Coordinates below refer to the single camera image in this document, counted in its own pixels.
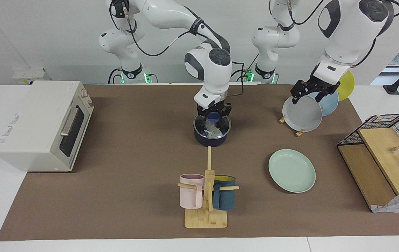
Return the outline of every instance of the blue mug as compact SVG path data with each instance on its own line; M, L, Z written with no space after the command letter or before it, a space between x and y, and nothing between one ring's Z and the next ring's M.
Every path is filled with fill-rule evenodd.
M221 190L221 187L235 185L235 178L227 175L215 176L213 183L212 202L213 208L223 211L232 210L235 205L235 190Z

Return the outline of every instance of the brown table mat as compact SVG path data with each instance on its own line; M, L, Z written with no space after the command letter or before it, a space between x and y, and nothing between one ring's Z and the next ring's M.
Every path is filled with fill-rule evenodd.
M278 123L285 85L227 99L232 128L212 167L236 177L236 207L225 229L184 228L179 176L206 169L206 147L193 136L199 88L87 86L95 110L73 171L28 173L0 240L399 235L399 213L369 211L336 147L361 123L349 100L297 138ZM271 179L268 160L283 148L312 161L309 191L291 194Z

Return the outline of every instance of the pink mug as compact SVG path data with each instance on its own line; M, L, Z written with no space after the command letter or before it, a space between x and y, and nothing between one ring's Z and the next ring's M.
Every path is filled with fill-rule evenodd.
M183 174L180 176L183 184L196 185L196 189L180 187L179 204L184 209L199 209L202 207L202 187L204 176L201 174Z

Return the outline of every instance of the light blue plate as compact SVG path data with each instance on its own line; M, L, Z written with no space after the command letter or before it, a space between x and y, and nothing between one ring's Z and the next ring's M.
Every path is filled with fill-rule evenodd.
M308 94L308 96L312 97L313 99L318 96L319 92ZM324 97L320 102L319 105L323 108L322 109L322 116L328 116L333 113L337 107L339 102L338 92L334 92L333 94L329 94Z
M276 151L269 159L268 166L274 181L292 193L303 193L315 184L316 171L313 164L295 150Z

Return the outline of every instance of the mint green plate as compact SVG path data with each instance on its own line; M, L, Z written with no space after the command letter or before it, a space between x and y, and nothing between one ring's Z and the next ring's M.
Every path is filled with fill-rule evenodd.
M268 163L269 173L283 189L292 193L310 190L316 181L316 171L310 160L295 150L276 151Z

